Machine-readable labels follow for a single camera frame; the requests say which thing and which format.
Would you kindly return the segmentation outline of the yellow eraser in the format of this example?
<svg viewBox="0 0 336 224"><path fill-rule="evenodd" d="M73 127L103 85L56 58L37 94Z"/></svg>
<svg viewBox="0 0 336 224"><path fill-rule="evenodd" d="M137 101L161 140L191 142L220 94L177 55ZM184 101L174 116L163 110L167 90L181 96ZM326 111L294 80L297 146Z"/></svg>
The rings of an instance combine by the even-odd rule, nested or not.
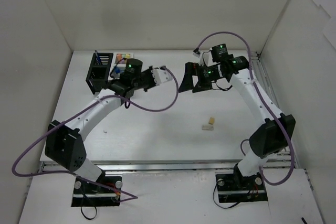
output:
<svg viewBox="0 0 336 224"><path fill-rule="evenodd" d="M213 117L209 118L208 123L210 125L213 125L215 123L215 118L213 118Z"/></svg>

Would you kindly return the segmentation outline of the white eraser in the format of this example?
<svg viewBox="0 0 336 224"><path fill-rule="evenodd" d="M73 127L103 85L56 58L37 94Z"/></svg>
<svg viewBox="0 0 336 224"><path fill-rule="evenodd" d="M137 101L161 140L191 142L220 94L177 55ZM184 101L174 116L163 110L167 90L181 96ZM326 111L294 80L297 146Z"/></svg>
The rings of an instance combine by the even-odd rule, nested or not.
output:
<svg viewBox="0 0 336 224"><path fill-rule="evenodd" d="M202 125L202 130L203 131L213 131L214 130L214 126L211 124L203 124Z"/></svg>

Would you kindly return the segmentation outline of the blue pen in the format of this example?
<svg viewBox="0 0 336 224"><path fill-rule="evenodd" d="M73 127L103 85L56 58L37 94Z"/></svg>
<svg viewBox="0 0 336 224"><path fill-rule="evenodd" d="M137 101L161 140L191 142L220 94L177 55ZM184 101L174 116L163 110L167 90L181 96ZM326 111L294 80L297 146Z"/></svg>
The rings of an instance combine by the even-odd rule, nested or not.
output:
<svg viewBox="0 0 336 224"><path fill-rule="evenodd" d="M97 61L97 64L98 64L98 65L101 65L101 59L100 59L100 56L99 56L97 50L95 50L95 55L96 55L96 61Z"/></svg>

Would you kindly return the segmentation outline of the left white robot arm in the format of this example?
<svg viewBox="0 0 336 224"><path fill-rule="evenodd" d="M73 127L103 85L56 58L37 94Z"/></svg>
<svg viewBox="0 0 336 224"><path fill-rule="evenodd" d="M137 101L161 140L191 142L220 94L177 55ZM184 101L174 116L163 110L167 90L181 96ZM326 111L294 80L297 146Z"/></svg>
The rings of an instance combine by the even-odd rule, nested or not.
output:
<svg viewBox="0 0 336 224"><path fill-rule="evenodd" d="M129 99L138 89L159 85L160 70L150 66L142 71L142 61L128 60L124 72L107 82L88 110L64 125L56 120L50 123L48 129L53 132L46 138L45 155L67 171L87 179L86 186L92 192L103 190L104 172L87 157L84 141L108 114L124 104L122 97Z"/></svg>

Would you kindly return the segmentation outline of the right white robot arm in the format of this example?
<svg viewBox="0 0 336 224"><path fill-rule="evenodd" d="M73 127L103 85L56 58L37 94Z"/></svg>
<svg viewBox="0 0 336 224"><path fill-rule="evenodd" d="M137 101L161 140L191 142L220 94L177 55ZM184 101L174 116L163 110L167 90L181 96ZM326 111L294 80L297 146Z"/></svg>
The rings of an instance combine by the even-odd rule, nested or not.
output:
<svg viewBox="0 0 336 224"><path fill-rule="evenodd" d="M233 184L245 188L260 168L286 147L291 140L296 120L284 114L261 87L249 61L244 56L229 54L225 44L210 49L212 65L204 60L187 62L179 92L193 93L208 91L213 83L226 79L241 95L256 120L257 130L248 139L250 150L236 165L232 175Z"/></svg>

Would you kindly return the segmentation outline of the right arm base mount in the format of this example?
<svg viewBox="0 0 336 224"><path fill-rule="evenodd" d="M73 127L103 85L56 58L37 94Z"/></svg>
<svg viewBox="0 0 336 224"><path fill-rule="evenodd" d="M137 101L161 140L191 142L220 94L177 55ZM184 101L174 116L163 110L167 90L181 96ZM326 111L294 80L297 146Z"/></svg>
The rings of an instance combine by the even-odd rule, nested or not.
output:
<svg viewBox="0 0 336 224"><path fill-rule="evenodd" d="M234 179L234 174L219 173L215 178L215 195L221 204L268 201L266 187L259 173L244 178L240 184Z"/></svg>

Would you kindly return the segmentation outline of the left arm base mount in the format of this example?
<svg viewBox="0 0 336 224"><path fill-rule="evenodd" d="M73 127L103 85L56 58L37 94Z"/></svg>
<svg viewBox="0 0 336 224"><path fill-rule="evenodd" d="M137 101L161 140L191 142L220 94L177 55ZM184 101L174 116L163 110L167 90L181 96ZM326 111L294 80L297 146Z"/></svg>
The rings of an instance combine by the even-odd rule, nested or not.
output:
<svg viewBox="0 0 336 224"><path fill-rule="evenodd" d="M71 207L120 206L120 193L76 178Z"/></svg>

